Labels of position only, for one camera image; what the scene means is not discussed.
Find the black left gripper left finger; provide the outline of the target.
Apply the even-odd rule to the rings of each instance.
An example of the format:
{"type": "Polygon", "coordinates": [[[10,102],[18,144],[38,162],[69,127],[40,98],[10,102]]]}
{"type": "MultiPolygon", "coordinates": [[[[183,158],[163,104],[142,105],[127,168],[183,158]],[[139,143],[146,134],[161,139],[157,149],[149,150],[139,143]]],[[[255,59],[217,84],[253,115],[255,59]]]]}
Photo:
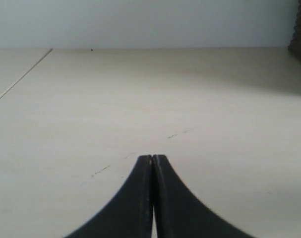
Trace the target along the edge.
{"type": "Polygon", "coordinates": [[[116,195],[69,238],[150,238],[152,156],[137,158],[130,175],[116,195]]]}

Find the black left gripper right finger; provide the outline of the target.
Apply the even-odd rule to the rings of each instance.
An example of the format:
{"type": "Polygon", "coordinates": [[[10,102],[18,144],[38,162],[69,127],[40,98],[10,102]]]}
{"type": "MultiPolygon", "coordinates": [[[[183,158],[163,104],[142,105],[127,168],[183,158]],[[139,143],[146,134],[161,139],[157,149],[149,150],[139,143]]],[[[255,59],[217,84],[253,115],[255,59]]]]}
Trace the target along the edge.
{"type": "Polygon", "coordinates": [[[251,237],[201,203],[179,178],[167,156],[154,155],[152,168],[157,237],[251,237]]]}

